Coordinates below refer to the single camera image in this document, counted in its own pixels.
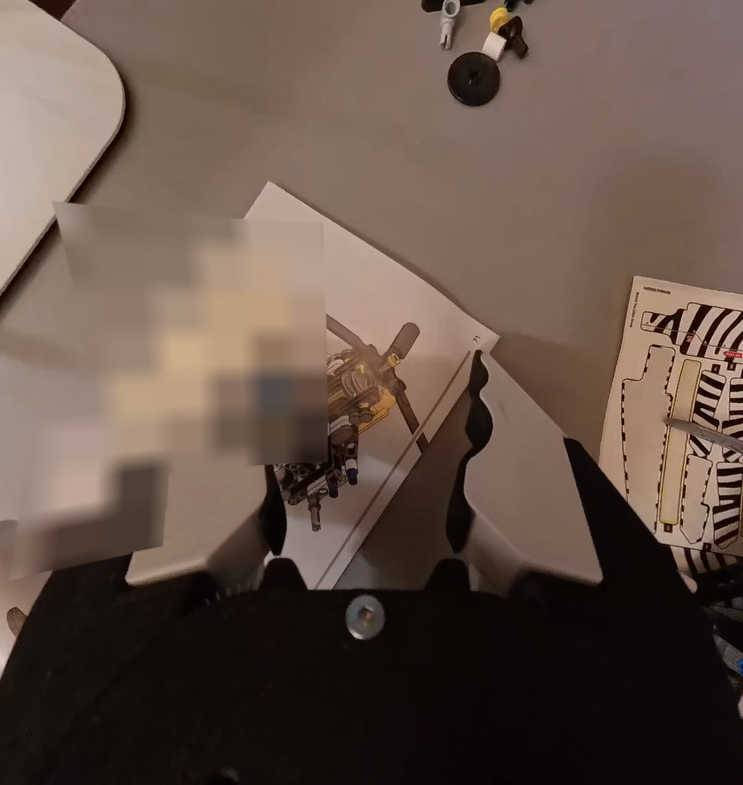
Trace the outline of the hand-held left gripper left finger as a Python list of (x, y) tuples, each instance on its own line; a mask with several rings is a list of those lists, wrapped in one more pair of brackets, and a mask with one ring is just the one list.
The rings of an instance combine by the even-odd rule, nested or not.
[(170, 485), (162, 544), (131, 557), (126, 582), (152, 585), (205, 573), (230, 590), (253, 586), (286, 541), (286, 505), (273, 466), (209, 466)]

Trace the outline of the zebra sticker sheet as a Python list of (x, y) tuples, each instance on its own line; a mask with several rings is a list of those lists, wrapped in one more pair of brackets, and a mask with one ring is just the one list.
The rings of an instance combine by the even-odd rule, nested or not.
[(743, 557), (743, 295), (633, 279), (600, 466), (662, 544)]

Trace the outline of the small cluster of lego parts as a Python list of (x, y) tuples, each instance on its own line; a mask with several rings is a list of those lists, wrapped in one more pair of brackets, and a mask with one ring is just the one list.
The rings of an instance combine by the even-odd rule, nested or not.
[[(422, 11), (439, 18), (439, 47), (447, 52), (464, 8), (480, 5), (480, 1), (420, 1)], [(447, 71), (447, 88), (458, 103), (472, 108), (482, 107), (498, 94), (502, 76), (499, 63), (504, 54), (512, 53), (523, 61), (529, 45), (524, 37), (523, 20), (516, 13), (520, 1), (503, 1), (488, 19), (488, 33), (478, 51), (455, 56)]]

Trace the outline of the lego instruction booklet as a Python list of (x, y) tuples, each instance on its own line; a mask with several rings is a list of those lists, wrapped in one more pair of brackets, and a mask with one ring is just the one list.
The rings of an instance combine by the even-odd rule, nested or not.
[(274, 184), (245, 219), (60, 204), (0, 318), (0, 681), (57, 567), (162, 544), (170, 485), (276, 464), (282, 556), (330, 590), (499, 337)]

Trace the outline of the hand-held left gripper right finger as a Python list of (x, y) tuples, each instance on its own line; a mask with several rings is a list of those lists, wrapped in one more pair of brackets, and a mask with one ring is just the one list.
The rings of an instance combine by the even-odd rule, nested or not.
[(486, 352), (474, 354), (468, 392), (470, 448), (446, 519), (453, 552), (499, 594), (528, 574), (599, 584), (563, 431)]

